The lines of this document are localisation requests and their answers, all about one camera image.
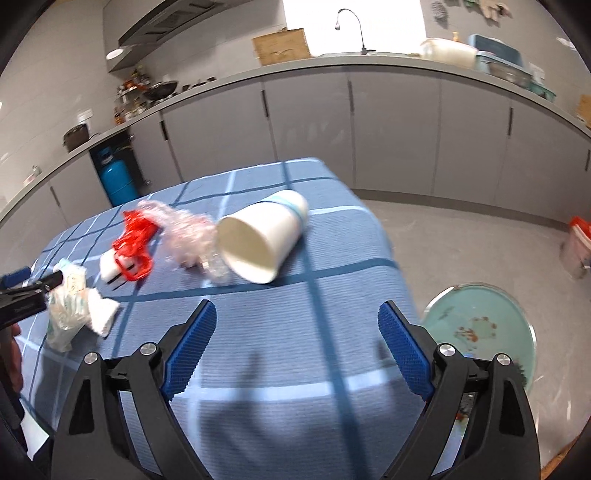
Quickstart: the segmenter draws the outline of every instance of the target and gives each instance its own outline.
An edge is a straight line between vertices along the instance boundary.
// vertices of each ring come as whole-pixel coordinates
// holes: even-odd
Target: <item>white plastic container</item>
[[[421,43],[421,58],[465,69],[474,68],[477,52],[470,45],[446,38],[428,38]]]
[[[217,249],[242,278],[269,283],[307,221],[306,199],[294,190],[282,190],[223,217],[217,225]]]
[[[583,278],[591,262],[591,239],[574,225],[560,250],[560,261],[573,278]]]

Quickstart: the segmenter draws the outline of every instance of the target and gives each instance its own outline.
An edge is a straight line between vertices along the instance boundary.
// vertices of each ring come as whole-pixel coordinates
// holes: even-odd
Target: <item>white paper cup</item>
[[[276,192],[223,217],[217,248],[224,262],[242,278],[269,283],[308,221],[308,202],[294,190]]]

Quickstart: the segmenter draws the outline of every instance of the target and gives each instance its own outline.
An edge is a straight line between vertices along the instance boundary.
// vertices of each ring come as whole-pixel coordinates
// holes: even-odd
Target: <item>tablecloth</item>
[[[148,197],[219,219],[285,188],[308,200],[309,225],[269,285],[237,276],[214,285],[198,269],[167,260],[159,235],[150,244],[155,264],[145,281],[115,289],[103,283],[99,257],[123,232],[121,213],[137,202],[53,239],[33,277],[68,258],[87,268],[89,286],[121,308],[106,339],[84,328],[68,353],[45,345],[47,312],[21,322],[22,396],[33,415],[56,428],[87,352],[129,355],[209,299],[217,329],[171,406],[214,479],[379,478],[424,403],[407,388],[378,330],[385,300],[411,322],[418,318],[376,217],[313,158],[204,177]],[[122,398],[138,456],[157,471],[131,395]]]

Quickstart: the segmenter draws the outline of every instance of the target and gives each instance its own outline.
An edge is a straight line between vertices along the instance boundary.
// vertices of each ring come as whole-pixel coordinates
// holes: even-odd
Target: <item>faucet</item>
[[[367,49],[365,48],[365,42],[363,40],[363,30],[361,29],[361,20],[359,20],[359,17],[355,14],[355,12],[353,12],[352,10],[350,10],[349,8],[341,8],[337,13],[336,13],[336,25],[335,25],[335,30],[340,30],[340,24],[339,24],[339,15],[341,12],[347,10],[347,12],[351,12],[353,15],[355,15],[355,18],[357,19],[357,22],[359,23],[359,32],[361,33],[361,55],[367,55],[368,52],[370,51],[375,51],[375,50],[371,50],[371,49]]]

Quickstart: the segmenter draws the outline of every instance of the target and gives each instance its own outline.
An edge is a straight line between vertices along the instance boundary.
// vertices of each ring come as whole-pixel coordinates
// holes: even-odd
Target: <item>blue gas cylinder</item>
[[[117,207],[139,198],[125,162],[111,156],[103,160],[103,164],[105,163],[105,168],[100,172],[100,181],[113,206]]]

